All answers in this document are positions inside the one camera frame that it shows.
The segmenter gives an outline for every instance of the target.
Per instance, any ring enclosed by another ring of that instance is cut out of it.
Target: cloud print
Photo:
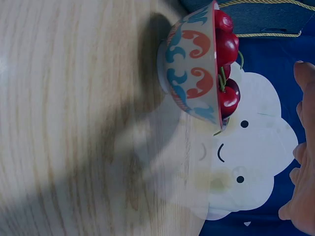
[[[262,206],[271,195],[274,176],[292,162],[298,143],[265,77],[244,72],[237,63],[230,77],[240,87],[241,101],[226,130],[210,138],[209,220]]]

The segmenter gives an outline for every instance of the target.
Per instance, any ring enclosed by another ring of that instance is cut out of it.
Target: bowl
[[[180,109],[221,131],[213,1],[185,16],[171,29],[157,52],[158,78]]]

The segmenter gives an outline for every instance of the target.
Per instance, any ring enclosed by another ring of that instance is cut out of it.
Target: gold rope
[[[289,33],[241,33],[236,36],[239,38],[242,37],[264,37],[264,36],[274,36],[274,37],[298,37],[301,35],[301,31],[298,34],[289,34]]]
[[[308,6],[296,0],[232,0],[232,1],[219,4],[219,7],[227,7],[227,6],[240,4],[240,3],[264,3],[264,4],[291,3],[291,4],[301,6],[303,8],[306,8],[308,10],[315,11],[315,6]]]

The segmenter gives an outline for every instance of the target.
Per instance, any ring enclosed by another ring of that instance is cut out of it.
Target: red cherry
[[[225,91],[219,92],[219,99],[222,119],[225,119],[235,112],[239,100],[237,99],[236,92],[230,87],[225,87]]]
[[[235,43],[237,50],[238,50],[238,47],[240,46],[240,40],[235,34],[232,34],[232,37],[233,37],[234,43]]]
[[[237,83],[236,83],[234,80],[228,79],[228,80],[226,81],[225,87],[230,87],[230,88],[232,88],[232,89],[235,91],[235,93],[236,93],[237,100],[238,100],[238,101],[241,100],[240,88],[238,87]]]
[[[233,34],[216,30],[217,64],[218,67],[230,65],[238,57],[238,47],[235,44]]]
[[[232,18],[224,11],[215,10],[215,26],[216,29],[221,29],[225,32],[231,33],[233,31]]]

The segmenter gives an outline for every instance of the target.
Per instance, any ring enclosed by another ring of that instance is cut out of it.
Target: table surface
[[[208,157],[155,66],[183,15],[176,0],[0,0],[1,235],[199,234]]]

